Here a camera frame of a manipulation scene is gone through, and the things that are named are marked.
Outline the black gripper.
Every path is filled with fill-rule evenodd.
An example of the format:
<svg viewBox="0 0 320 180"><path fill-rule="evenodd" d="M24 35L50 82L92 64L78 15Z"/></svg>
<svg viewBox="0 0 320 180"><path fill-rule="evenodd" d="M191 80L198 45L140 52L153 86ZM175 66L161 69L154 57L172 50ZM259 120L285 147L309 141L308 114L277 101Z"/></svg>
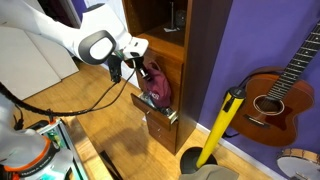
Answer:
<svg viewBox="0 0 320 180"><path fill-rule="evenodd" d="M149 78L147 70L143 67L143 57L140 56L137 52L124 53L122 51L118 51L117 55L125 62L128 67L132 69L138 69L138 72L143 79Z"/></svg>

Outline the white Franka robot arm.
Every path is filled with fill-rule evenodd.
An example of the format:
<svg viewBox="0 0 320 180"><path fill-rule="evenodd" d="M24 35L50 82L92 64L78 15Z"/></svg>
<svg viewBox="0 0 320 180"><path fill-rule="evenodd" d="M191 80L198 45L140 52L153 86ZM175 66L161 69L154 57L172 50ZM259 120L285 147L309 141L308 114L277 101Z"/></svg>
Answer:
<svg viewBox="0 0 320 180"><path fill-rule="evenodd" d="M53 20L25 0L1 0L0 16L9 26L54 41L89 65L125 62L137 69L149 45L146 39L131 35L104 3L89 7L78 28ZM1 180L63 180L73 164L72 151L60 148L33 129L10 126L16 106L51 118L57 114L22 102L5 86L1 88L0 99Z"/></svg>

